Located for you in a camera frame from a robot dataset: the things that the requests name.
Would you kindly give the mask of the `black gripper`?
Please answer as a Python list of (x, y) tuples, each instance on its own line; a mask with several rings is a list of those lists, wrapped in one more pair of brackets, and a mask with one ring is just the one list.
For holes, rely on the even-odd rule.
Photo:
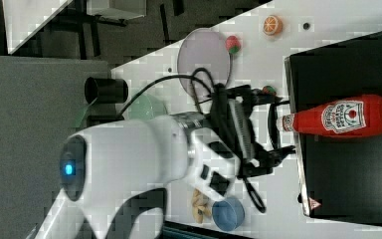
[(281, 163), (295, 153), (293, 145), (265, 150), (256, 142), (250, 120), (255, 106), (279, 103), (281, 97), (252, 90), (249, 85), (227, 89), (223, 84), (216, 84), (210, 97), (210, 124), (239, 158), (239, 177), (271, 174), (275, 163)]

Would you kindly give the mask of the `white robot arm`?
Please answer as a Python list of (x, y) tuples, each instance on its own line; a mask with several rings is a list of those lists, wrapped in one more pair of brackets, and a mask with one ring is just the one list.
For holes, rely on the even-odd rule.
[(60, 154), (61, 190), (27, 239), (76, 239), (84, 224), (95, 239), (157, 239), (167, 184), (183, 181), (222, 201), (236, 180), (272, 173), (293, 146), (264, 149), (250, 121), (278, 97), (248, 85), (213, 87), (206, 114), (119, 120), (69, 136)]

